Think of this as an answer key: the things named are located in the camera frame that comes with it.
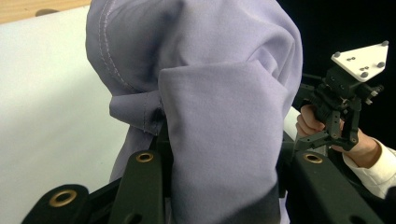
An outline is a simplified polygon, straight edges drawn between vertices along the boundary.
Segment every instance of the black mount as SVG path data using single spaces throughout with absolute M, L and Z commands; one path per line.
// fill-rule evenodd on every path
M 318 79 L 309 75 L 305 77 Z M 382 86 L 372 88 L 366 83 L 359 82 L 339 66 L 328 70 L 326 77 L 316 88 L 301 84 L 293 106 L 299 109 L 304 101 L 309 101 L 317 109 L 315 114 L 317 119 L 322 121 L 326 128 L 322 132 L 300 138 L 295 148 L 305 150 L 336 145 L 349 151 L 359 142 L 361 101 L 371 104 L 371 99 L 382 90 L 384 90 Z M 345 122 L 342 131 L 340 119 Z

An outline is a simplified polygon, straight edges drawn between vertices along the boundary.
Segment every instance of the screw hole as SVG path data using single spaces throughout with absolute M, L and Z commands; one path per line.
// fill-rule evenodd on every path
M 73 200 L 75 200 L 76 197 L 77 197 L 77 193 L 75 190 L 64 189 L 62 191 L 57 192 L 50 198 L 49 205 L 52 207 L 62 207 L 73 202 Z
M 314 154 L 309 154 L 309 153 L 304 154 L 304 159 L 306 161 L 310 161 L 312 163 L 322 163 L 323 162 L 323 159 L 321 157 L 318 157 Z
M 139 162 L 148 162 L 151 161 L 154 156 L 151 153 L 141 153 L 136 157 L 136 160 Z

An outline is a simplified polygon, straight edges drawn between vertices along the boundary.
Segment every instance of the seam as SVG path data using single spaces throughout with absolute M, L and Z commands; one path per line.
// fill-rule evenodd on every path
M 374 179 L 370 174 L 368 174 L 365 170 L 362 170 L 362 171 L 364 172 L 364 174 L 365 174 L 367 177 L 370 178 L 370 180 L 371 180 L 376 186 L 378 186 L 378 183 L 375 181 L 375 179 Z
M 99 48 L 100 48 L 100 53 L 101 53 L 102 60 L 103 60 L 103 62 L 105 63 L 106 69 L 107 69 L 107 71 L 109 72 L 109 74 L 110 74 L 111 76 L 115 77 L 115 78 L 120 82 L 120 84 L 121 84 L 122 86 L 124 86 L 124 87 L 126 87 L 126 88 L 128 88 L 128 89 L 130 89 L 130 90 L 137 91 L 137 89 L 135 89 L 133 86 L 131 86 L 129 83 L 127 83 L 127 82 L 121 77 L 120 72 L 119 72 L 119 70 L 117 69 L 117 66 L 114 64 L 114 61 L 113 61 L 113 58 L 112 58 L 112 56 L 111 56 L 111 54 L 110 54 L 110 50 L 109 50 L 109 46 L 108 46 L 108 39 L 107 39 L 107 35 L 106 35 L 106 28 L 107 28 L 107 25 L 108 25 L 108 16 L 110 15 L 111 11 L 113 10 L 114 6 L 116 5 L 116 1 L 117 1 L 117 0 L 112 1 L 110 8 L 109 8 L 108 11 L 106 12 L 105 19 L 104 19 L 104 21 L 103 21 L 103 25 L 102 25 L 102 17 L 103 17 L 104 14 L 105 14 L 105 9 L 107 8 L 107 5 L 108 5 L 108 3 L 109 3 L 109 0 L 106 0 L 106 4 L 105 4 L 105 6 L 104 6 L 104 8 L 103 8 L 103 10 L 102 10 L 102 13 L 101 13 L 101 15 L 100 15 L 100 18 L 99 18 L 99 22 L 100 22 L 100 23 L 99 23 Z M 110 66 L 109 66 L 109 64 L 106 62 L 106 59 L 105 59 L 105 56 L 104 56 L 104 53 L 103 53 L 103 46 L 102 46 L 101 35 L 103 35 L 103 37 L 104 37 L 104 42 L 105 42 L 104 44 L 105 44 L 105 46 L 106 46 L 106 53 L 107 53 L 108 61 L 109 61 L 109 63 L 111 63 L 111 65 L 113 66 L 113 68 L 114 68 L 114 73 L 111 72 Z

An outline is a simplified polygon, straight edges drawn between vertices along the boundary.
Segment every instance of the lavender fabric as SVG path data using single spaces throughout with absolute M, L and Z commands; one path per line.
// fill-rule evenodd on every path
M 163 121 L 176 223 L 277 223 L 283 118 L 300 34 L 274 0 L 93 0 L 87 56 L 130 124 L 111 180 Z

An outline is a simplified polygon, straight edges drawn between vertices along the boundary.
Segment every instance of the hand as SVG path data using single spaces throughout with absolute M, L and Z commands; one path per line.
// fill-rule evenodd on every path
M 325 125 L 315 118 L 315 106 L 304 105 L 301 108 L 301 114 L 297 117 L 296 128 L 301 137 L 306 137 L 320 132 Z M 350 151 L 345 151 L 339 146 L 332 146 L 332 149 L 343 152 L 352 159 L 359 167 L 370 168 L 379 159 L 381 150 L 379 144 L 370 136 L 364 134 L 361 129 L 358 131 L 359 142 Z

